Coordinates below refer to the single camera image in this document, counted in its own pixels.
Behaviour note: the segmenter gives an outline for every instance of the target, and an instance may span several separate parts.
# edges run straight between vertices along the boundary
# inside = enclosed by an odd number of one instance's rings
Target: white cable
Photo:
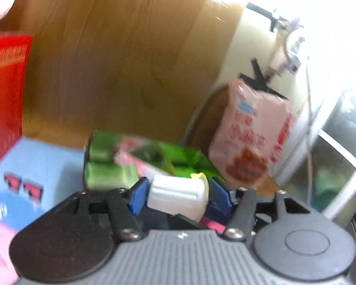
[[[307,134],[306,134],[306,147],[307,147],[307,199],[306,203],[311,205],[311,195],[312,195],[312,154],[311,154],[311,125],[312,125],[312,106],[311,106],[311,88],[310,88],[310,79],[309,79],[309,57],[307,57],[306,61],[306,81],[307,81],[307,104],[309,108],[309,116],[307,123]]]

